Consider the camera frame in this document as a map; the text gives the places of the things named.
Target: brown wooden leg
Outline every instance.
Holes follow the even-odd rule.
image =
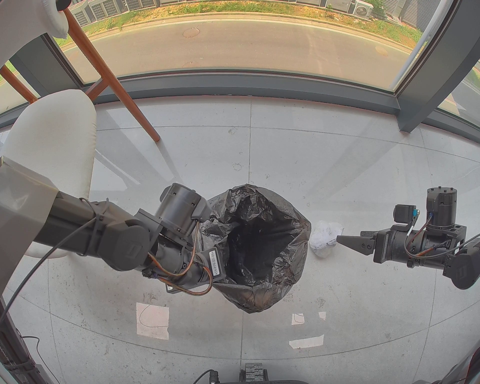
[[[87,89],[85,94],[90,98],[90,100],[94,101],[107,87],[107,82],[100,77],[90,86],[90,88]]]
[[[103,81],[110,86],[113,92],[117,95],[119,100],[130,111],[130,113],[137,119],[140,125],[147,131],[150,137],[154,141],[159,141],[160,136],[152,127],[150,122],[146,119],[142,111],[138,108],[130,95],[125,91],[125,88],[120,84],[117,77],[113,74],[111,69],[102,59],[98,51],[93,46],[92,42],[88,39],[83,29],[77,23],[70,10],[67,8],[63,11],[67,16],[68,21],[68,33],[72,40],[75,42],[80,51],[86,56],[88,61],[93,65],[96,71],[100,74]]]
[[[15,91],[22,95],[22,97],[28,101],[30,104],[36,102],[38,99],[37,97],[30,92],[30,90],[22,84],[20,80],[17,79],[12,71],[10,71],[6,65],[0,68],[0,75],[10,84]]]

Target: black plastic bag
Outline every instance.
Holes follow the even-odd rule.
[[[227,272],[214,287],[245,312],[270,308],[301,277],[310,221],[280,195],[249,184],[209,204],[212,214],[200,227],[198,246],[216,246]]]

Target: white chair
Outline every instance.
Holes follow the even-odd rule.
[[[0,66],[46,32],[67,36],[67,19],[55,0],[0,0]],[[88,198],[95,144],[95,107],[81,90],[71,89],[29,105],[12,126],[1,155],[48,177],[65,193]],[[48,250],[32,243],[25,254],[42,257]],[[51,257],[67,254],[56,250]]]

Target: gray window frame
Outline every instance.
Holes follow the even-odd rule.
[[[186,69],[121,77],[120,81],[134,99],[235,95],[318,101],[395,115],[399,129],[404,132],[411,132],[424,123],[480,143],[480,127],[438,109],[480,59],[478,14],[480,1],[455,0],[431,43],[395,92],[321,76],[250,69]],[[11,62],[41,96],[62,89],[86,90],[90,85],[81,83],[48,35],[27,44]],[[107,88],[95,104],[117,100]],[[22,105],[0,114],[0,128],[12,124],[25,107]]]

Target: label sticker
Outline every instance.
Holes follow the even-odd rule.
[[[213,276],[217,276],[220,274],[220,268],[218,268],[218,260],[216,258],[215,250],[209,252],[210,256],[210,264],[212,265],[212,274]]]

